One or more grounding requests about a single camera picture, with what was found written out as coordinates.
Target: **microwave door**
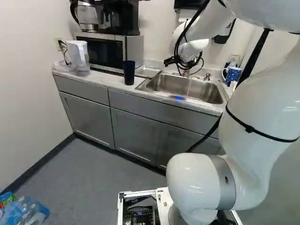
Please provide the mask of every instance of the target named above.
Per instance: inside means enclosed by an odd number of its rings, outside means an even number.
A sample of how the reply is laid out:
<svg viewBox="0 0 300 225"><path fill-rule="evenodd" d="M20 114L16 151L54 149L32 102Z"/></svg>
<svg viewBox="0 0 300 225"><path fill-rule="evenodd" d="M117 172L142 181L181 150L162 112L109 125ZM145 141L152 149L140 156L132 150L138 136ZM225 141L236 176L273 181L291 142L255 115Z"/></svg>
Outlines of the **microwave door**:
<svg viewBox="0 0 300 225"><path fill-rule="evenodd" d="M108 68L123 69L123 41L77 37L88 43L90 64Z"/></svg>

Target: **microwave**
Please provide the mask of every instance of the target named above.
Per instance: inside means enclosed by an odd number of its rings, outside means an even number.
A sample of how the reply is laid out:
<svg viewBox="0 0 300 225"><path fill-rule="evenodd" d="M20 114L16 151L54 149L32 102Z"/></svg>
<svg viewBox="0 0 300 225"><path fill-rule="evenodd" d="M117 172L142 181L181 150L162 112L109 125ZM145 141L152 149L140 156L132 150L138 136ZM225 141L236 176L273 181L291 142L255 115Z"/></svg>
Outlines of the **microwave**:
<svg viewBox="0 0 300 225"><path fill-rule="evenodd" d="M135 61L135 68L143 65L144 36L79 32L76 40L88 43L90 67L124 73L123 61Z"/></svg>

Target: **cabinet door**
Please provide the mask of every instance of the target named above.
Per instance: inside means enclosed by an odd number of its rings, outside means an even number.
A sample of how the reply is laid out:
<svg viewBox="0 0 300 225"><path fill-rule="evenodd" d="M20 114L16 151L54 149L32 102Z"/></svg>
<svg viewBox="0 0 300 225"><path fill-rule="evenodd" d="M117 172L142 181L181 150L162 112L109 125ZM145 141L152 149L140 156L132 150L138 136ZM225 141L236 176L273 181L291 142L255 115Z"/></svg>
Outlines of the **cabinet door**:
<svg viewBox="0 0 300 225"><path fill-rule="evenodd" d="M155 164L161 123L112 108L116 149Z"/></svg>
<svg viewBox="0 0 300 225"><path fill-rule="evenodd" d="M199 141L203 135L164 125L157 151L157 162L160 167L166 168L168 161L176 154L187 151L193 144ZM220 149L220 143L217 139L208 138L204 143L198 146L193 152L207 155L216 155Z"/></svg>
<svg viewBox="0 0 300 225"><path fill-rule="evenodd" d="M73 130L114 149L113 128L108 106L60 92Z"/></svg>

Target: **baseboard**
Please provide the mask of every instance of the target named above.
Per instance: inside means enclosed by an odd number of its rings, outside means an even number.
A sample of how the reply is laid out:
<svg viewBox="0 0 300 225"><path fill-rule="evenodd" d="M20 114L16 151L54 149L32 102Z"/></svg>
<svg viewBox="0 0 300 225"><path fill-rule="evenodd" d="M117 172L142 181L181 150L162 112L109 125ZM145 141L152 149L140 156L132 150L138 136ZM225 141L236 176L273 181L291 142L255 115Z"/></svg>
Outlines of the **baseboard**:
<svg viewBox="0 0 300 225"><path fill-rule="evenodd" d="M0 195L7 191L16 192L20 186L22 186L30 177L32 177L41 167L53 159L64 147L71 143L76 138L75 134L71 134L61 143L59 143L54 149L48 152L44 157L42 157L38 162L36 162L31 168L29 168L25 173L18 177L13 183L11 183L6 189L4 189Z"/></svg>
<svg viewBox="0 0 300 225"><path fill-rule="evenodd" d="M97 148L101 148L102 150L105 150L105 151L107 151L107 152L109 152L109 153L111 153L111 154L120 156L120 157L122 157L122 158L124 158L124 159L126 159L126 160L128 160L128 161L130 161L130 162L133 162L133 163L138 164L138 165L140 165L140 166L142 166L142 167L145 167L145 168L148 169L148 170L151 170L151 171L153 171L153 172L155 172L155 173L158 173L158 174L160 174L160 175L162 175L162 176L165 176L165 170L163 170L163 169L160 169L160 168L158 168L158 167L149 165L149 164L147 164L147 163L145 163L145 162L143 162L143 161L141 161L141 160L139 160L139 159L137 159L137 158L135 158L135 157L129 156L129 155L123 153L123 152L120 152L120 151L117 151L117 150L110 149L110 148L108 148L107 146L104 146L104 145L102 145L102 144L100 144L100 143L98 143L98 142L92 141L92 140L90 140L90 139L88 139L88 138L86 138L86 137L83 137L83 136L79 135L79 134L75 134L75 136L76 136L78 139L80 139L80 140L82 140L82 141L84 141L84 142L87 142L87 143L89 143L89 144L91 144L91 145L94 145L94 146L97 147Z"/></svg>

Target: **blue mug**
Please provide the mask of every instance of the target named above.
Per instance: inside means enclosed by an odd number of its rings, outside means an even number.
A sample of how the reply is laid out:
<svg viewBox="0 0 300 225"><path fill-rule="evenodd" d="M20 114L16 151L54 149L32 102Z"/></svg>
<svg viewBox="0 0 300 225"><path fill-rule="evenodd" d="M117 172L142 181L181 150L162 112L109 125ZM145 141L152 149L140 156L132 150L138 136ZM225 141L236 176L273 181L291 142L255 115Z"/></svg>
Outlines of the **blue mug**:
<svg viewBox="0 0 300 225"><path fill-rule="evenodd" d="M242 73L241 68L232 67L232 66L224 68L223 70L226 70L226 72L227 72L227 77L225 79L225 83L228 87L230 86L231 81L238 81L240 78L240 75Z"/></svg>

